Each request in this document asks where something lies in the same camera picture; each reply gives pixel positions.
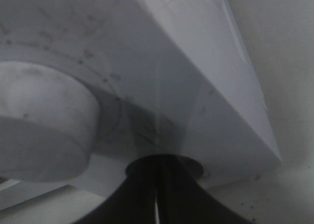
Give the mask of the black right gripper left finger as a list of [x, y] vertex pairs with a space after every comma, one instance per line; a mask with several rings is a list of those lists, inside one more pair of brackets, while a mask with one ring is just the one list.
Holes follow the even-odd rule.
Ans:
[[126, 180], [77, 224], [155, 224], [157, 158], [148, 156], [128, 167]]

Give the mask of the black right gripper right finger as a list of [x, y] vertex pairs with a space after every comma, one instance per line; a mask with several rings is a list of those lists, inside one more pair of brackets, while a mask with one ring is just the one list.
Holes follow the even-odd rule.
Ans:
[[157, 207], [161, 224], [250, 224], [209, 195], [171, 155], [157, 156]]

